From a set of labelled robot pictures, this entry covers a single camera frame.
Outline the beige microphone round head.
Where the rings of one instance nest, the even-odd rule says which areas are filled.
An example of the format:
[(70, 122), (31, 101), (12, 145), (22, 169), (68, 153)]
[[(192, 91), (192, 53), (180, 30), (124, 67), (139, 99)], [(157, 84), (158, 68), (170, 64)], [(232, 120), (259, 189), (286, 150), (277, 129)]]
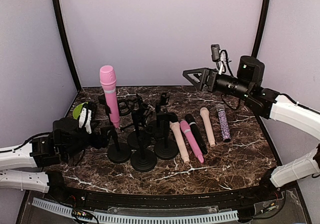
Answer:
[(209, 143), (209, 145), (211, 147), (215, 147), (216, 146), (216, 140), (215, 140), (214, 132), (213, 132), (213, 129), (212, 129), (209, 110), (206, 107), (202, 107), (200, 109), (200, 116), (202, 117), (202, 120), (203, 120), (203, 124), (204, 124), (204, 128), (205, 128), (205, 131), (206, 131), (208, 143)]

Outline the purple rhinestone microphone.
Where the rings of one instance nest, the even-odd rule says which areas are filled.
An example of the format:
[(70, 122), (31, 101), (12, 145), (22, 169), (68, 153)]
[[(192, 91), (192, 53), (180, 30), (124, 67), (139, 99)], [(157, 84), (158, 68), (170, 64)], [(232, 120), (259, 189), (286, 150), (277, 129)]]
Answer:
[(226, 116), (225, 107), (222, 104), (216, 106), (217, 115), (221, 128), (221, 135), (224, 142), (229, 142), (231, 140), (230, 129), (228, 125), (228, 120)]

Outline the black toy microphone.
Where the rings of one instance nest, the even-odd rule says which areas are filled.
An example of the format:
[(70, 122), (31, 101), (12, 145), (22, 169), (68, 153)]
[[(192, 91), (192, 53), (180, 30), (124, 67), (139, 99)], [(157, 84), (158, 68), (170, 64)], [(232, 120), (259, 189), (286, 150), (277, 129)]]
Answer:
[(185, 120), (187, 121), (187, 123), (189, 124), (190, 126), (190, 129), (191, 129), (191, 132), (202, 152), (203, 155), (206, 155), (208, 153), (208, 150), (207, 150), (207, 146), (206, 146), (206, 143), (200, 133), (200, 130), (196, 124), (196, 120), (195, 118), (193, 117), (192, 114), (186, 114), (185, 115)]

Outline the pink microphone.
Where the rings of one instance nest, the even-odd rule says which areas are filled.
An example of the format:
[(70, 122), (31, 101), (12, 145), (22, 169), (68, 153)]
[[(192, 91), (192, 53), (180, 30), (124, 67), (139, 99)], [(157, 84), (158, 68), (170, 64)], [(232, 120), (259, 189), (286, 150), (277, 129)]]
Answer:
[(192, 131), (191, 131), (191, 127), (190, 125), (188, 124), (188, 122), (186, 120), (182, 120), (180, 122), (180, 129), (181, 131), (184, 133), (194, 155), (196, 156), (196, 158), (198, 159), (198, 161), (203, 164), (204, 163), (204, 157), (203, 157), (203, 154), (202, 154), (202, 151), (200, 150), (198, 144), (197, 144), (197, 141), (195, 139), (195, 137), (193, 136), (192, 134)]
[(120, 113), (116, 94), (116, 73), (111, 65), (105, 65), (99, 71), (100, 83), (104, 91), (106, 104), (110, 109), (109, 117), (115, 128), (120, 127)]

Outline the black tripod mic stand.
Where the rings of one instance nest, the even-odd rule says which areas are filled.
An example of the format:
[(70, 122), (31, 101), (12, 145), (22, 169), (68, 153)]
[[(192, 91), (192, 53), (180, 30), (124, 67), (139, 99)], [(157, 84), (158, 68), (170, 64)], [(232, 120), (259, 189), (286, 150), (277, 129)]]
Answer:
[(136, 94), (134, 98), (122, 98), (118, 99), (119, 115), (121, 117), (130, 115), (132, 112), (136, 112), (138, 126), (142, 128), (147, 127), (147, 120), (153, 114), (153, 111), (147, 103), (143, 101), (143, 98)]

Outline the tall beige microphone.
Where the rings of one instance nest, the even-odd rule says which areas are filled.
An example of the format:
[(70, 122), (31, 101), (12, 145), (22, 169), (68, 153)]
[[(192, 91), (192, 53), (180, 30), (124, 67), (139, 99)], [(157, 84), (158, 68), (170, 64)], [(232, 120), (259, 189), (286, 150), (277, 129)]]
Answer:
[(177, 146), (178, 146), (178, 149), (179, 149), (179, 152), (180, 152), (180, 155), (181, 155), (183, 162), (185, 164), (188, 164), (190, 162), (190, 158), (189, 158), (189, 154), (188, 154), (185, 142), (184, 142), (184, 138), (181, 133), (180, 123), (179, 122), (170, 122), (169, 127), (174, 134), (174, 137), (175, 137), (175, 140), (176, 140), (176, 143), (177, 143)]

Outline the black stand with textured grip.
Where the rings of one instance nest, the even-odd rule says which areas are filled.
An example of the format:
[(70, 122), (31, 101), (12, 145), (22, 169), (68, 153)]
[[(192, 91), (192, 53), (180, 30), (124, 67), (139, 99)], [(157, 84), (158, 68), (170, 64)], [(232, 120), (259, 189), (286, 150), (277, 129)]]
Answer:
[(155, 168), (157, 157), (155, 153), (142, 145), (130, 158), (131, 166), (138, 172), (149, 172)]

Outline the black clip mic stand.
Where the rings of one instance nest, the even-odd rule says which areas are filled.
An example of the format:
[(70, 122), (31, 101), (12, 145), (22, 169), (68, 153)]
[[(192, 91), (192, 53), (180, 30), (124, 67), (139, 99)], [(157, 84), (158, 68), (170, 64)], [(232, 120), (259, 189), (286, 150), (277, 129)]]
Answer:
[(157, 141), (154, 146), (155, 155), (162, 160), (171, 160), (178, 154), (178, 146), (175, 141), (169, 139), (170, 121), (177, 121), (178, 118), (174, 112), (164, 113), (164, 137)]

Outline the round-base stand of tall beige mic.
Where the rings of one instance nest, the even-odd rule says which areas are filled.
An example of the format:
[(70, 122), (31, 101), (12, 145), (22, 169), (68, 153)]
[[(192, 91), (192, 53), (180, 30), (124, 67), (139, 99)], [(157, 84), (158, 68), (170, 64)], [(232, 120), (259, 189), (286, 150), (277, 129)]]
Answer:
[(139, 121), (140, 116), (137, 111), (131, 113), (134, 131), (132, 131), (127, 137), (127, 144), (133, 150), (140, 149), (142, 145), (144, 148), (148, 147), (151, 144), (151, 136), (145, 130), (140, 130)]

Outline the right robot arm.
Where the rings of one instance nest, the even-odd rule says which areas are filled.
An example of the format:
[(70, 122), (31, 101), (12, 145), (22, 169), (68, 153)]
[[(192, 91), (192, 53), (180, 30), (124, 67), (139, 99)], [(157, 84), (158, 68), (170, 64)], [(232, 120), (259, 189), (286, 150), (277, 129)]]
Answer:
[[(240, 58), (236, 77), (209, 68), (185, 70), (182, 75), (197, 90), (218, 91), (236, 97), (254, 114), (283, 122), (319, 139), (320, 113), (294, 101), (287, 94), (263, 88), (264, 70), (265, 65), (257, 58), (244, 55)], [(319, 172), (320, 148), (316, 147), (288, 164), (267, 171), (256, 188), (255, 197), (266, 201), (276, 188)]]

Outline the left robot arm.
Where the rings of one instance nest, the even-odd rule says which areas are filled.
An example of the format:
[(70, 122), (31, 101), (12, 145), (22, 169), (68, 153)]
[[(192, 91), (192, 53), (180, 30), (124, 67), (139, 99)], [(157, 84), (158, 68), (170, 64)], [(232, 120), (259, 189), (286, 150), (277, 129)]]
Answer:
[(88, 132), (73, 118), (61, 118), (53, 122), (52, 132), (40, 133), (23, 144), (0, 150), (0, 187), (2, 189), (31, 190), (48, 193), (60, 202), (67, 202), (70, 190), (64, 186), (60, 172), (26, 172), (22, 168), (45, 168), (70, 159), (87, 147), (107, 147), (111, 127), (99, 133)]

